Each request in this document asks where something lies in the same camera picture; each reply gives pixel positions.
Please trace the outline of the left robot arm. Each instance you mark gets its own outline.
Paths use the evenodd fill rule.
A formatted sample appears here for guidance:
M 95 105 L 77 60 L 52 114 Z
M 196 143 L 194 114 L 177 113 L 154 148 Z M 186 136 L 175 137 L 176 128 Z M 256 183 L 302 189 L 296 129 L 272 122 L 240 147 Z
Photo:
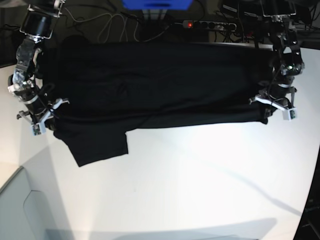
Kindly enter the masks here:
M 297 118 L 293 81 L 305 68 L 293 20 L 296 7 L 285 0 L 261 0 L 260 4 L 274 53 L 273 77 L 249 102 L 269 105 L 271 111 L 280 110 L 284 120 L 292 121 Z

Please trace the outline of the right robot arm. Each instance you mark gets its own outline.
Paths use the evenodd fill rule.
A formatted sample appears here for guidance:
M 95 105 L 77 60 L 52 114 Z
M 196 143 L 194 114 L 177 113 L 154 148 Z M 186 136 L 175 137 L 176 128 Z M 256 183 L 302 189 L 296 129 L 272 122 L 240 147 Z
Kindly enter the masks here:
M 55 111 L 68 99 L 57 98 L 48 100 L 47 93 L 50 87 L 37 85 L 38 55 L 43 52 L 42 43 L 49 40 L 54 32 L 57 20 L 65 1 L 63 0 L 28 0 L 28 8 L 24 21 L 19 29 L 25 35 L 16 51 L 16 65 L 13 74 L 8 79 L 8 91 L 26 110 L 17 114 L 17 119 L 24 118 L 29 122 L 34 136 L 42 135 L 49 125 L 58 116 Z

